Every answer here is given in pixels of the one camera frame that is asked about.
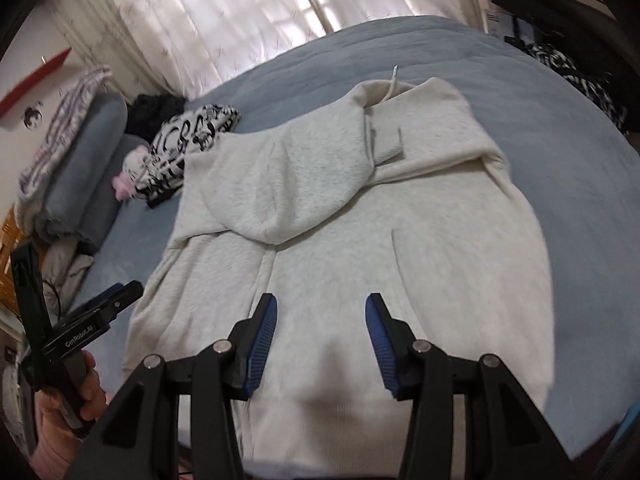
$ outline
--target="black and white knit fabric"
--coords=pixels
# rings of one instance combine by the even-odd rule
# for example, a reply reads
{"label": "black and white knit fabric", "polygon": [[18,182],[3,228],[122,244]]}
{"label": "black and white knit fabric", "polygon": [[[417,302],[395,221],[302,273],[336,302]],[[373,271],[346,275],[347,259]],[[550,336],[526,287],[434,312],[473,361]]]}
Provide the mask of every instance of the black and white knit fabric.
{"label": "black and white knit fabric", "polygon": [[581,73],[570,57],[549,44],[528,44],[524,47],[524,51],[571,83],[574,88],[602,110],[625,137],[628,136],[628,132],[624,128],[626,108],[617,107],[614,104],[613,99],[598,78]]}
{"label": "black and white knit fabric", "polygon": [[185,155],[210,150],[216,135],[231,131],[239,120],[231,106],[206,105],[165,122],[136,181],[135,196],[150,205],[171,196],[182,187]]}

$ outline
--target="human hand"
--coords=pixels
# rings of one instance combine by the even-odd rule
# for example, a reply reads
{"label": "human hand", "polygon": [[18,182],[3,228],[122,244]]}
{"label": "human hand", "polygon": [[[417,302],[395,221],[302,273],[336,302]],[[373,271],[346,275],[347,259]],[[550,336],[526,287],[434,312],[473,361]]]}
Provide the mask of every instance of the human hand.
{"label": "human hand", "polygon": [[[94,356],[84,350],[82,354],[84,354],[88,372],[78,390],[86,401],[80,409],[80,416],[84,420],[94,420],[107,409],[107,400],[100,387],[98,372],[95,371]],[[72,462],[80,449],[81,442],[74,436],[60,412],[62,408],[60,392],[54,388],[45,387],[36,392],[35,402],[42,412],[42,436],[62,458]]]}

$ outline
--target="blue blanket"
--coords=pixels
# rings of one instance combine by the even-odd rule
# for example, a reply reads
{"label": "blue blanket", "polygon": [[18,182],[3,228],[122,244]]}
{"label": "blue blanket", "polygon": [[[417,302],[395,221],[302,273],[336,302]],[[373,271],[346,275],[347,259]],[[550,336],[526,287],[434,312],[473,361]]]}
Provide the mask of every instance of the blue blanket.
{"label": "blue blanket", "polygon": [[[389,79],[394,65],[400,80],[438,76],[465,95],[540,220],[556,313],[556,382],[545,416],[575,456],[640,397],[640,158],[595,105],[515,48],[425,16],[364,23],[313,41],[188,107],[228,102],[243,113],[236,131],[254,132],[328,104],[360,81]],[[178,200],[121,209],[78,301],[116,281],[146,281]],[[121,314],[90,347],[111,391],[122,382],[127,321]]]}

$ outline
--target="gray pillow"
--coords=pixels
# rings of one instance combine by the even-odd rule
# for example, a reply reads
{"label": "gray pillow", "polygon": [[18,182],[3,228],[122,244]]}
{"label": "gray pillow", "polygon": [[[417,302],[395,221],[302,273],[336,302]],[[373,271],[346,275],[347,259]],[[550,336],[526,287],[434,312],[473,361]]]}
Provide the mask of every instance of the gray pillow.
{"label": "gray pillow", "polygon": [[111,179],[122,171],[122,161],[127,153],[135,150],[140,144],[148,147],[146,140],[124,134],[100,182],[95,186],[78,229],[82,250],[89,254],[94,254],[100,249],[120,209]]}
{"label": "gray pillow", "polygon": [[127,124],[127,105],[120,94],[97,95],[78,136],[53,177],[36,231],[46,241],[75,233],[88,203]]}

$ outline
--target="cable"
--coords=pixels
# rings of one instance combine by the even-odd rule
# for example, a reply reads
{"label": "cable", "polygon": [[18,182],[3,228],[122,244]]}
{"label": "cable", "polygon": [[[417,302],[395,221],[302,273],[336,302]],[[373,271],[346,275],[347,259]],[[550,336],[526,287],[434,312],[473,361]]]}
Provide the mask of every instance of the cable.
{"label": "cable", "polygon": [[56,295],[56,301],[58,302],[58,322],[60,322],[60,318],[62,317],[62,302],[60,301],[60,296],[58,295],[58,291],[47,280],[42,280],[42,283],[46,283],[47,285],[49,285],[51,287],[51,290],[53,290],[53,293]]}

